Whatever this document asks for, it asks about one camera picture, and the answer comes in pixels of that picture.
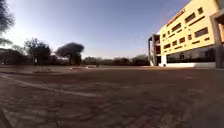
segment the green tree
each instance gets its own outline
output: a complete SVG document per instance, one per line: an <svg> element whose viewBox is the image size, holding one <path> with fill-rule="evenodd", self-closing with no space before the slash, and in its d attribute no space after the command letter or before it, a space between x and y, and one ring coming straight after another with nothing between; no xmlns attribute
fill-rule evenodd
<svg viewBox="0 0 224 128"><path fill-rule="evenodd" d="M83 61L87 65L96 65L98 63L98 60L95 57L86 57Z"/></svg>
<svg viewBox="0 0 224 128"><path fill-rule="evenodd" d="M132 65L134 66L147 66L149 65L148 56L145 54L137 55L136 57L132 58Z"/></svg>
<svg viewBox="0 0 224 128"><path fill-rule="evenodd" d="M44 65L50 58L51 50L47 44L38 39L31 39L25 42L25 50L32 56L34 64Z"/></svg>
<svg viewBox="0 0 224 128"><path fill-rule="evenodd" d="M0 62L8 65L20 65L26 62L26 56L19 51L4 49L0 52Z"/></svg>
<svg viewBox="0 0 224 128"><path fill-rule="evenodd" d="M79 65L81 62L81 52L83 50L83 45L72 42L58 48L56 54L60 57L68 58L70 65L72 65L72 60L75 61L75 64Z"/></svg>
<svg viewBox="0 0 224 128"><path fill-rule="evenodd" d="M102 65L113 65L113 60L112 59L103 59L100 64Z"/></svg>
<svg viewBox="0 0 224 128"><path fill-rule="evenodd" d="M25 52L25 48L24 47L21 47L19 45L12 45L12 49L20 52L21 54L24 54L24 52Z"/></svg>
<svg viewBox="0 0 224 128"><path fill-rule="evenodd" d="M117 57L113 59L113 64L114 65L119 65L119 66L128 66L130 64L130 60L125 57Z"/></svg>
<svg viewBox="0 0 224 128"><path fill-rule="evenodd" d="M0 0L0 35L14 24L13 15L9 12L6 0ZM10 40L0 37L0 45L12 44Z"/></svg>
<svg viewBox="0 0 224 128"><path fill-rule="evenodd" d="M49 64L50 65L59 65L59 59L55 55L51 55L49 58Z"/></svg>

